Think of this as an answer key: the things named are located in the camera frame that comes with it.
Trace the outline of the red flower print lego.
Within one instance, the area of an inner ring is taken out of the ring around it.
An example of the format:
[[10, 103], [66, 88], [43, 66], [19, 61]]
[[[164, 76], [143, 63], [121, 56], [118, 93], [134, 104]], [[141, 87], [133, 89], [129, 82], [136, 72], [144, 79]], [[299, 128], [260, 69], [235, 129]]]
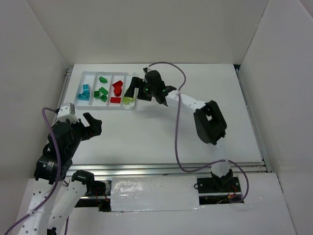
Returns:
[[113, 93], [116, 97], [120, 97], [122, 94], [122, 87], [121, 86], [115, 86]]

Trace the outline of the lime 2x2 lego brick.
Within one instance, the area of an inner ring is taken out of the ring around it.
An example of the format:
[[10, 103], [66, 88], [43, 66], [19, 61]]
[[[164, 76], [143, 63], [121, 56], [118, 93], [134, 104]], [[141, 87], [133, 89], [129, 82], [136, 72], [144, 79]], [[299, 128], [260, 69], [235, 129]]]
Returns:
[[124, 105], [129, 105], [130, 101], [129, 101], [129, 98], [128, 97], [123, 97], [123, 104]]

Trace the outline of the red 2x4 lego brick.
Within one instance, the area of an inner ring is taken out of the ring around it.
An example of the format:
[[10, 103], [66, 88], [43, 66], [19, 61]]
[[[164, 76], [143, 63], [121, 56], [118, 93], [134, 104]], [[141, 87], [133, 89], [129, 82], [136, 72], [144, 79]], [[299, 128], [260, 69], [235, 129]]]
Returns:
[[121, 103], [121, 97], [111, 97], [110, 98], [110, 103], [120, 104]]

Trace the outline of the small green 2x2 lego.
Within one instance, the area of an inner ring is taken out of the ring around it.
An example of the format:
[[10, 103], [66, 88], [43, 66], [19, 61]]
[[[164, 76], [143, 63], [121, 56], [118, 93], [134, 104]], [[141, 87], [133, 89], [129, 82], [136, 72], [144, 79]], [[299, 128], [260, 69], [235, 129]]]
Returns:
[[108, 97], [107, 97], [106, 95], [102, 95], [102, 96], [100, 97], [100, 100], [103, 101], [103, 102], [106, 102], [107, 99], [108, 99]]

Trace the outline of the dark green 2x4 lego brick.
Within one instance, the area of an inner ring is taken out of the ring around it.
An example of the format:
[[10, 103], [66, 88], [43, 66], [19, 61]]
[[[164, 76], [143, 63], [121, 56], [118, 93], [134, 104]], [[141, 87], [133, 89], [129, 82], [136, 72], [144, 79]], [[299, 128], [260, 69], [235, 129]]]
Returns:
[[107, 96], [109, 94], [109, 92], [105, 88], [103, 88], [103, 87], [99, 88], [98, 90], [100, 91], [101, 96], [102, 95], [106, 95]]

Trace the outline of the green slope lego piece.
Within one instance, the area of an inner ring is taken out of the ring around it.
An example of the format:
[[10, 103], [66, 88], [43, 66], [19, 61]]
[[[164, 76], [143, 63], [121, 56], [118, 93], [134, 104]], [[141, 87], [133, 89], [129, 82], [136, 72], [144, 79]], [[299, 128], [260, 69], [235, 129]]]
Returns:
[[103, 77], [103, 76], [100, 76], [100, 77], [99, 77], [99, 81], [100, 81], [101, 83], [103, 83], [103, 84], [108, 83], [108, 80], [107, 80], [105, 77]]

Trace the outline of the teal 2x4 lego brick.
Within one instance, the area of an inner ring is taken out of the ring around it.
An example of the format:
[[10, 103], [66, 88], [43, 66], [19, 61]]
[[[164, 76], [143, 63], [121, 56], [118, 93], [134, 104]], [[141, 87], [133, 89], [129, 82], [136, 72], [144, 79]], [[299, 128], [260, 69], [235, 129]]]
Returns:
[[84, 101], [89, 101], [90, 99], [90, 93], [83, 92], [81, 94], [78, 94], [78, 100], [84, 100]]

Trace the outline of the teal frog lily lego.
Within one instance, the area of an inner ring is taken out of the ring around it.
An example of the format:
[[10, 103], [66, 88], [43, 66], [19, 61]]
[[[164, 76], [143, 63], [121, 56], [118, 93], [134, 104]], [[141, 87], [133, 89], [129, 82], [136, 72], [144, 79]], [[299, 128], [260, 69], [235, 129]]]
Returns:
[[82, 88], [83, 88], [83, 93], [90, 94], [89, 84], [83, 84]]

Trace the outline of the red half-round lego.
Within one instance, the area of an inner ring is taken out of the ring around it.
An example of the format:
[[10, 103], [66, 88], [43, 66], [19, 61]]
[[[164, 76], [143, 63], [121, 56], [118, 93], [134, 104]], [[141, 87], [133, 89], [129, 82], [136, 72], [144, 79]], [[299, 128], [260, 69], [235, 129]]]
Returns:
[[121, 80], [118, 80], [117, 82], [113, 83], [112, 86], [114, 88], [116, 88], [116, 87], [123, 87], [123, 82]]

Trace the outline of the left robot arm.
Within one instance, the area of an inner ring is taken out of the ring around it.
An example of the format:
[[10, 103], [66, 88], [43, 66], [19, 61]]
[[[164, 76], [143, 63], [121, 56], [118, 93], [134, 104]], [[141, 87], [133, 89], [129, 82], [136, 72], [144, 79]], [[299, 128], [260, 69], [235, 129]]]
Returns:
[[68, 225], [68, 218], [80, 197], [94, 182], [92, 173], [78, 170], [60, 201], [55, 201], [79, 144], [102, 133], [101, 120], [90, 113], [83, 116], [88, 126], [74, 115], [65, 115], [54, 125], [48, 125], [48, 143], [36, 163], [33, 194], [19, 234], [60, 234], [62, 228]]

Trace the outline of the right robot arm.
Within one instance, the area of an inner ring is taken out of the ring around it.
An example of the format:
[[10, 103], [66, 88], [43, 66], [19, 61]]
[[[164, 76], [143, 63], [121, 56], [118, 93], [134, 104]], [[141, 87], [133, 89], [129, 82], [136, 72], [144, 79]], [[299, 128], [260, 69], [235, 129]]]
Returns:
[[137, 99], [146, 101], [154, 98], [161, 105], [176, 108], [178, 113], [191, 115], [199, 139], [208, 145], [214, 158], [213, 162], [202, 168], [211, 168], [213, 184], [219, 190], [232, 180], [233, 171], [224, 145], [227, 123], [215, 101], [204, 102], [182, 94], [180, 89], [165, 85], [156, 70], [145, 71], [144, 78], [133, 77], [124, 96], [136, 96]]

